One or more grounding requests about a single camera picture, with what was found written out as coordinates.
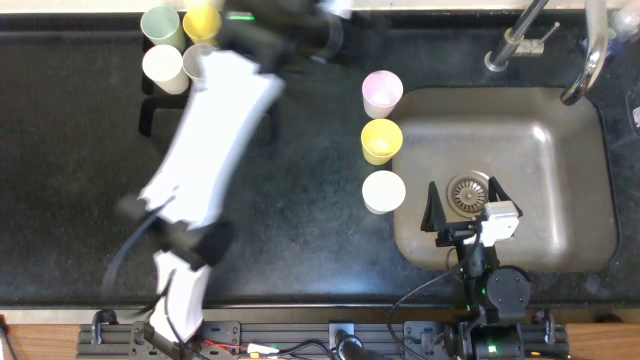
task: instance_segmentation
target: faucet spout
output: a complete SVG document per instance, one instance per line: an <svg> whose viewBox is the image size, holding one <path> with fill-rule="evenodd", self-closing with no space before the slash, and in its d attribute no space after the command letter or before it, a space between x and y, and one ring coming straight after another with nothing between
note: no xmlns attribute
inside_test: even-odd
<svg viewBox="0 0 640 360"><path fill-rule="evenodd" d="M607 57L608 25L605 0L585 0L587 16L588 48L584 69L576 81L566 88L560 100L565 105L573 105L593 86Z"/></svg>

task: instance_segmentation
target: green light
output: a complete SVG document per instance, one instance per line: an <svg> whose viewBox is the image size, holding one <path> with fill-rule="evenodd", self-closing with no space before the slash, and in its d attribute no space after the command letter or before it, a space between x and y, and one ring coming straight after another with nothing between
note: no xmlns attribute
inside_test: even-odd
<svg viewBox="0 0 640 360"><path fill-rule="evenodd" d="M255 20L255 17L251 15L231 15L229 20Z"/></svg>

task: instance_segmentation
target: faucet handle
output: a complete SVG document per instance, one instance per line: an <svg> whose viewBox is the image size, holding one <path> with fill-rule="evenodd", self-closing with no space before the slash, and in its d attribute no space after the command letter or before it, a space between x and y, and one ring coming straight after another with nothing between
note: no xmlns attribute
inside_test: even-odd
<svg viewBox="0 0 640 360"><path fill-rule="evenodd" d="M544 52L544 42L560 27L556 22L541 39L524 39L516 48L514 56L540 56Z"/></svg>

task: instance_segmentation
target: yellow cup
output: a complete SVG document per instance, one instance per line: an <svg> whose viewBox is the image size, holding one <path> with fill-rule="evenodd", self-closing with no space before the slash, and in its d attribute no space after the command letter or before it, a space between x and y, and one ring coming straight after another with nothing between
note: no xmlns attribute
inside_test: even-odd
<svg viewBox="0 0 640 360"><path fill-rule="evenodd" d="M213 6L198 6L187 11L182 20L182 28L194 44L217 46L215 36L222 25L220 13Z"/></svg>
<svg viewBox="0 0 640 360"><path fill-rule="evenodd" d="M402 147L402 131L391 120L369 121L360 135L364 158L373 165L389 161Z"/></svg>

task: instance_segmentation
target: pink cup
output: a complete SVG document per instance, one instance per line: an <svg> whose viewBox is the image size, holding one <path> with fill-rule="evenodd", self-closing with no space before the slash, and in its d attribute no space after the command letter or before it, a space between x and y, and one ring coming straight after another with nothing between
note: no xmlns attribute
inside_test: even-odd
<svg viewBox="0 0 640 360"><path fill-rule="evenodd" d="M362 83L364 111L373 119L386 118L402 98L402 81L386 70L372 72Z"/></svg>

